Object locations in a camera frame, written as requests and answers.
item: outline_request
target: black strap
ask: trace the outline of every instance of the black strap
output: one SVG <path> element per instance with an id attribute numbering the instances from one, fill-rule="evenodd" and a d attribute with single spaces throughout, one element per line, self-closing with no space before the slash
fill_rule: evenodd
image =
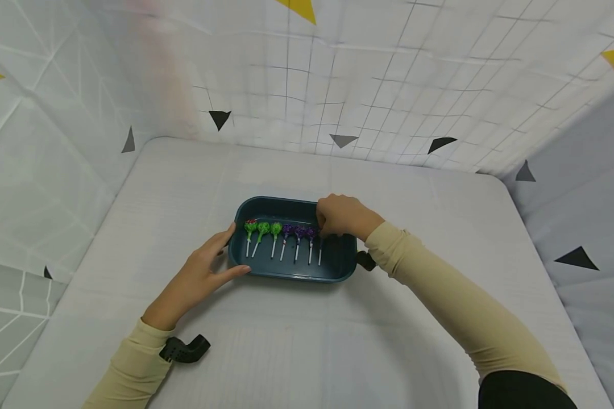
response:
<path id="1" fill-rule="evenodd" d="M 159 353 L 159 356 L 168 362 L 175 361 L 190 364 L 198 362 L 209 347 L 211 347 L 211 344 L 202 335 L 196 336 L 188 345 L 178 337 L 173 336 L 166 341 L 166 345 Z"/>

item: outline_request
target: plastic tray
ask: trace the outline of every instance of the plastic tray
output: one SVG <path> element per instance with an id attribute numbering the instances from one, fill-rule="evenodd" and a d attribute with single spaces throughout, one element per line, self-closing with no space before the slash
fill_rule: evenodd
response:
<path id="1" fill-rule="evenodd" d="M 246 220 L 257 219 L 258 222 L 280 222 L 302 225 L 304 227 L 318 227 L 316 219 L 316 203 L 295 201 L 294 199 L 255 197 L 250 198 L 239 206 L 235 222 L 237 231 L 230 240 L 229 259 L 233 264 L 247 264 L 251 267 L 250 274 L 254 276 L 267 276 L 302 281 L 318 281 L 321 283 L 337 283 L 349 277 L 356 267 L 357 240 L 345 234 L 342 237 L 329 236 L 324 240 L 317 237 L 312 250 L 312 263 L 309 259 L 309 240 L 300 240 L 298 260 L 294 262 L 297 238 L 287 238 L 284 258 L 280 261 L 282 251 L 282 234 L 277 237 L 275 256 L 270 258 L 273 247 L 273 236 L 268 233 L 262 238 L 255 257 L 246 258 L 247 233 L 243 228 Z M 250 242 L 250 255 L 255 248 L 257 235 L 252 233 Z M 318 252 L 323 245 L 321 265 L 318 265 Z"/>

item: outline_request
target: long sleeve shirt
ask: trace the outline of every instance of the long sleeve shirt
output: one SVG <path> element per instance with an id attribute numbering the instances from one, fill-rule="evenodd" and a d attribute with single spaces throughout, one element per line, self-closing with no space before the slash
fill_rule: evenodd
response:
<path id="1" fill-rule="evenodd" d="M 462 346 L 480 375 L 519 371 L 566 391 L 543 346 L 487 292 L 427 250 L 407 231 L 384 222 L 367 238 L 382 270 L 414 292 L 442 327 Z M 144 409 L 170 368 L 159 356 L 170 332 L 142 320 L 122 341 L 106 374 L 84 409 Z"/>

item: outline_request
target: black clip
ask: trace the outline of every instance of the black clip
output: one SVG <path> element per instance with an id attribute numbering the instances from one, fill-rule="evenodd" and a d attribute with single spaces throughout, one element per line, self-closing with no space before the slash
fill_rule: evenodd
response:
<path id="1" fill-rule="evenodd" d="M 178 337 L 172 336 L 166 341 L 166 345 L 159 356 L 168 362 L 190 364 L 198 362 L 198 359 L 202 358 L 209 347 L 211 347 L 211 344 L 202 335 L 196 336 L 188 345 Z"/>
<path id="2" fill-rule="evenodd" d="M 373 260 L 371 255 L 368 254 L 366 251 L 359 251 L 355 256 L 355 261 L 357 262 L 357 264 L 364 267 L 366 271 L 371 271 L 377 266 L 375 260 Z"/>

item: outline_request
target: white fabric wall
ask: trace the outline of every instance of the white fabric wall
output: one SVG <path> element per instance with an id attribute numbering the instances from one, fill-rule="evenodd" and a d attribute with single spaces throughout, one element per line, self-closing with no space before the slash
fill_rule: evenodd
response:
<path id="1" fill-rule="evenodd" d="M 527 168 L 504 182 L 614 406 L 614 95 Z"/>
<path id="2" fill-rule="evenodd" d="M 207 141 L 498 174 L 614 88 L 614 0 L 292 0 L 316 24 L 279 0 L 87 3 Z"/>
<path id="3" fill-rule="evenodd" d="M 158 135 L 134 91 L 82 3 L 0 0 L 0 404 Z"/>

